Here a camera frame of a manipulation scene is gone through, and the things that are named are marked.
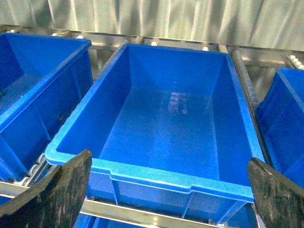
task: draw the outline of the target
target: blue plastic bin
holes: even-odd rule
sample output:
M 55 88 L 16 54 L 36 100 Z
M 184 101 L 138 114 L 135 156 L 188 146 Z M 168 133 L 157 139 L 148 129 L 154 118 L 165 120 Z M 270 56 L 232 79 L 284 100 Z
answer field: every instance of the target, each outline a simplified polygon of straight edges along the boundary
M 104 218 L 96 218 L 92 228 L 140 228 L 140 227 L 123 222 L 116 222 Z
M 74 228 L 139 228 L 139 226 L 79 214 Z
M 0 35 L 0 178 L 21 180 L 92 85 L 89 40 Z
M 256 110 L 275 169 L 304 188 L 304 71 L 277 69 Z
M 92 228 L 95 223 L 96 217 L 85 215 L 85 214 L 79 214 L 78 218 L 74 224 L 74 228 Z
M 88 195 L 183 218 L 226 221 L 253 202 L 263 160 L 229 55 L 125 45 L 46 149 L 93 153 Z

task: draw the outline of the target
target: metal wall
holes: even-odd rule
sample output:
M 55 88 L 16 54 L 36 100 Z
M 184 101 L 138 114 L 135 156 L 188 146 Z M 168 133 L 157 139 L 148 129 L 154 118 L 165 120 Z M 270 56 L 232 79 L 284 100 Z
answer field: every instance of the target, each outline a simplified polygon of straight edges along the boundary
M 0 0 L 0 24 L 304 50 L 303 0 Z

